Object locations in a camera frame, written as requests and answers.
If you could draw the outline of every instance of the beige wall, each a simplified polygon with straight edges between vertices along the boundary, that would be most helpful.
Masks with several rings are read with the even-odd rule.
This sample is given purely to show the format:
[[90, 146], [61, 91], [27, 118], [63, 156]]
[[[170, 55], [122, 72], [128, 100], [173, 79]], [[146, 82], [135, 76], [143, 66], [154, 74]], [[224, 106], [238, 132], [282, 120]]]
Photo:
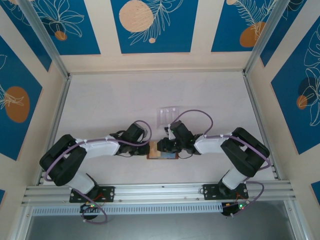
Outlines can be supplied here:
[[319, 0], [308, 0], [270, 62], [264, 68], [259, 60], [249, 75], [272, 151], [292, 183], [315, 239], [320, 239], [320, 206], [311, 183], [320, 180], [320, 144], [298, 155], [271, 81], [319, 17], [319, 9]]
[[0, 36], [42, 85], [42, 92], [17, 161], [0, 154], [0, 189], [6, 192], [0, 209], [0, 239], [5, 240], [10, 236], [11, 227], [19, 217], [17, 212], [26, 186], [33, 185], [37, 177], [39, 160], [48, 144], [65, 81], [53, 64], [49, 72], [44, 69], [1, 7]]

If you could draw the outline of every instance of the metal bracket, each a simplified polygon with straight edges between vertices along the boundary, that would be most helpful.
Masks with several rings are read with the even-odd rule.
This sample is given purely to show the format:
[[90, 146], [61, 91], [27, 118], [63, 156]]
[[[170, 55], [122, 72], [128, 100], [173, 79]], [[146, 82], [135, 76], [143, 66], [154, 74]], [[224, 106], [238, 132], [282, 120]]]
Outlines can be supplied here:
[[218, 184], [204, 184], [202, 187], [204, 200], [236, 200], [239, 195], [244, 199], [249, 198], [247, 186], [244, 183], [240, 183], [227, 197], [219, 191]]
[[[114, 186], [101, 187], [101, 192], [99, 194], [100, 196], [98, 195], [99, 197], [97, 199], [94, 199], [94, 201], [96, 203], [113, 203], [114, 196], [115, 196], [115, 189], [116, 188]], [[88, 200], [72, 189], [70, 193], [69, 202], [70, 203], [86, 203], [88, 202]]]

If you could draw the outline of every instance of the white table surface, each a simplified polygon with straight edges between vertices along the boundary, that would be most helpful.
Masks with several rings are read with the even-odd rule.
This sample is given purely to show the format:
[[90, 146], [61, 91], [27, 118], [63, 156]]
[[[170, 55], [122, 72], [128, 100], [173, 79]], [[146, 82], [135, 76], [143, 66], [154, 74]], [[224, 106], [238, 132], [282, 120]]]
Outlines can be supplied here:
[[[73, 75], [56, 141], [65, 134], [79, 139], [105, 137], [126, 130], [135, 120], [148, 122], [152, 139], [160, 140], [166, 134], [157, 129], [157, 109], [170, 106], [178, 106], [180, 113], [199, 109], [210, 114], [214, 125], [208, 135], [243, 127], [262, 140], [241, 72], [137, 72]], [[198, 112], [180, 119], [193, 134], [210, 126]], [[79, 170], [98, 184], [197, 183], [219, 181], [231, 166], [225, 154], [211, 153], [171, 160], [103, 156], [84, 161]], [[273, 180], [274, 175], [269, 168], [253, 179]]]

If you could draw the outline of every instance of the orange circle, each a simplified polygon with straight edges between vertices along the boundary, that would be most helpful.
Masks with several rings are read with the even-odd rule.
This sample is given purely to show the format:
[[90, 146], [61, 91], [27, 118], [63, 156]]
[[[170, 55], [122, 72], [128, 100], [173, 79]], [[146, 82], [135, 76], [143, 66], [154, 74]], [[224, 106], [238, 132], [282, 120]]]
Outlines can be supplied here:
[[128, 1], [119, 11], [121, 25], [129, 32], [138, 33], [150, 28], [154, 15], [143, 1]]
[[65, 34], [63, 31], [56, 31], [54, 36], [60, 41], [67, 40], [67, 34]]
[[233, 5], [237, 2], [238, 0], [226, 0], [226, 4], [228, 5]]
[[28, 93], [22, 87], [12, 86], [6, 91], [4, 99], [7, 101], [5, 111], [8, 117], [16, 123], [23, 123], [27, 119], [30, 111]]
[[241, 46], [244, 48], [254, 47], [265, 25], [265, 22], [257, 22], [255, 25], [249, 26], [244, 30], [240, 36]]
[[299, 96], [298, 99], [296, 100], [296, 105], [298, 106], [299, 109], [303, 110], [307, 107], [308, 105], [308, 99], [306, 96]]

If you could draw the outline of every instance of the purple cable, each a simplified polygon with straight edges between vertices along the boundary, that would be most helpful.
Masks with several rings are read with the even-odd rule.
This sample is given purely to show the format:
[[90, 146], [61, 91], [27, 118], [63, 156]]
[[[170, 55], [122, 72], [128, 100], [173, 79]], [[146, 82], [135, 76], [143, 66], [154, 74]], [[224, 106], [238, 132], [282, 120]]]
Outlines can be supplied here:
[[[138, 123], [138, 122], [141, 122], [141, 123], [144, 123], [147, 125], [147, 127], [149, 128], [150, 130], [150, 136], [148, 138], [148, 140], [144, 143], [140, 143], [140, 144], [135, 144], [135, 143], [131, 143], [131, 142], [128, 142], [128, 141], [123, 141], [123, 140], [118, 140], [118, 139], [108, 139], [108, 141], [110, 142], [118, 142], [118, 143], [123, 143], [123, 144], [128, 144], [130, 146], [134, 146], [134, 147], [141, 147], [141, 146], [144, 146], [146, 144], [148, 144], [148, 142], [151, 140], [151, 137], [152, 137], [152, 129], [150, 127], [150, 125], [146, 122], [146, 121], [143, 121], [143, 120], [137, 120], [135, 121], [134, 123]], [[82, 142], [79, 142], [79, 143], [76, 143], [75, 145], [69, 147], [67, 150], [65, 150], [60, 156], [58, 156], [56, 158], [56, 160], [54, 160], [54, 162], [50, 165], [50, 167], [46, 170], [45, 174], [44, 174], [44, 180], [48, 181], [48, 182], [52, 182], [52, 180], [48, 179], [48, 174], [50, 173], [50, 171], [55, 167], [55, 165], [64, 157], [64, 155], [68, 154], [71, 150], [75, 149], [76, 147], [82, 145], [82, 144], [85, 144], [85, 143], [95, 143], [95, 142], [104, 142], [106, 141], [105, 138], [96, 138], [96, 139], [90, 139], [90, 140], [87, 140], [86, 142], [85, 141], [82, 141]]]
[[171, 123], [171, 125], [174, 124], [183, 114], [186, 114], [186, 113], [189, 113], [189, 112], [199, 112], [199, 113], [203, 113], [204, 115], [206, 115], [206, 116], [210, 119], [210, 121], [211, 121], [211, 126], [203, 133], [203, 135], [206, 135], [207, 132], [209, 132], [209, 131], [212, 129], [212, 127], [213, 127], [213, 125], [214, 125], [214, 120], [213, 120], [212, 117], [211, 117], [208, 113], [206, 113], [205, 111], [201, 111], [201, 110], [197, 110], [197, 109], [190, 109], [190, 110], [184, 111], [183, 113], [181, 113], [181, 114]]
[[[135, 121], [134, 123], [144, 123], [147, 125], [147, 127], [149, 128], [149, 131], [150, 131], [150, 136], [148, 138], [147, 141], [145, 141], [144, 143], [140, 143], [140, 144], [135, 144], [135, 143], [131, 143], [131, 142], [128, 142], [128, 141], [123, 141], [123, 140], [117, 140], [117, 139], [107, 139], [107, 141], [110, 141], [110, 142], [118, 142], [118, 143], [123, 143], [123, 144], [128, 144], [130, 146], [134, 146], [134, 147], [141, 147], [141, 146], [144, 146], [146, 144], [149, 143], [149, 141], [151, 140], [151, 137], [152, 137], [152, 129], [150, 127], [150, 125], [146, 122], [146, 121], [143, 121], [143, 120], [137, 120]], [[81, 141], [81, 142], [78, 142], [76, 143], [75, 145], [72, 145], [71, 147], [69, 147], [67, 150], [65, 150], [60, 156], [58, 156], [56, 158], [56, 160], [54, 160], [54, 162], [50, 165], [50, 167], [46, 170], [45, 174], [44, 174], [44, 180], [46, 180], [47, 182], [52, 182], [51, 179], [48, 179], [48, 174], [50, 173], [50, 171], [55, 167], [55, 165], [64, 157], [64, 155], [68, 154], [71, 150], [75, 149], [76, 147], [82, 145], [82, 144], [85, 144], [85, 143], [95, 143], [95, 142], [104, 142], [106, 141], [105, 138], [96, 138], [96, 139], [90, 139], [90, 140], [87, 140], [87, 141]], [[97, 224], [97, 225], [100, 225], [100, 224], [105, 224], [107, 222], [107, 214], [106, 212], [102, 209], [102, 207], [100, 207], [95, 201], [93, 201], [91, 198], [87, 197], [85, 194], [83, 194], [82, 192], [80, 192], [79, 190], [77, 189], [73, 189], [74, 191], [76, 191], [78, 194], [80, 194], [82, 197], [84, 197], [85, 199], [87, 199], [89, 202], [93, 203], [94, 205], [97, 206], [97, 208], [103, 213], [103, 215], [105, 216], [105, 220], [102, 221], [102, 222], [93, 222], [93, 221], [88, 221], [88, 220], [85, 220], [86, 223], [91, 223], [91, 224]], [[85, 214], [86, 211], [84, 211], [82, 213], [82, 218], [84, 219], [84, 214]]]
[[[235, 214], [233, 214], [233, 216], [236, 216], [238, 215], [239, 213], [242, 213], [244, 210], [246, 210], [249, 206], [251, 206], [251, 204], [253, 204], [254, 202], [256, 202], [258, 200], [258, 198], [260, 198], [260, 196], [262, 195], [262, 193], [264, 192], [265, 190], [265, 186], [261, 183], [261, 182], [258, 182], [258, 181], [247, 181], [248, 184], [259, 184], [262, 186], [262, 189], [261, 189], [261, 192], [243, 209], [243, 210], [240, 210], [238, 212], [236, 212]], [[224, 206], [223, 208], [227, 208], [227, 207], [231, 207], [231, 206], [234, 206], [234, 205], [237, 205], [238, 203], [234, 203], [234, 204], [231, 204], [229, 206]]]
[[102, 224], [106, 224], [107, 221], [108, 221], [108, 216], [107, 216], [107, 213], [105, 212], [105, 210], [103, 210], [103, 208], [97, 204], [95, 201], [93, 201], [90, 197], [86, 196], [85, 194], [83, 194], [82, 192], [80, 192], [79, 190], [73, 188], [73, 190], [75, 192], [77, 192], [79, 195], [81, 195], [82, 197], [84, 197], [85, 199], [87, 199], [90, 203], [94, 204], [95, 207], [97, 207], [104, 215], [104, 221], [99, 221], [99, 222], [94, 222], [94, 221], [88, 221], [85, 219], [85, 212], [87, 209], [90, 209], [89, 207], [87, 209], [85, 209], [83, 212], [82, 212], [82, 215], [81, 217], [83, 218], [83, 220], [86, 222], [86, 223], [89, 223], [89, 224], [96, 224], [96, 225], [102, 225]]
[[232, 135], [214, 135], [214, 136], [207, 136], [207, 139], [217, 139], [217, 138], [230, 138], [233, 140], [238, 141], [239, 143], [242, 143], [243, 145], [245, 145], [246, 147], [248, 147], [249, 149], [251, 149], [253, 152], [255, 152], [260, 158], [262, 158], [263, 160], [265, 160], [267, 162], [266, 166], [261, 167], [258, 171], [261, 171], [263, 169], [267, 169], [271, 166], [271, 162], [269, 161], [268, 158], [266, 158], [261, 152], [259, 152], [257, 149], [255, 149], [253, 146], [251, 146], [250, 144], [246, 143], [245, 141], [241, 140], [238, 137], [232, 136]]

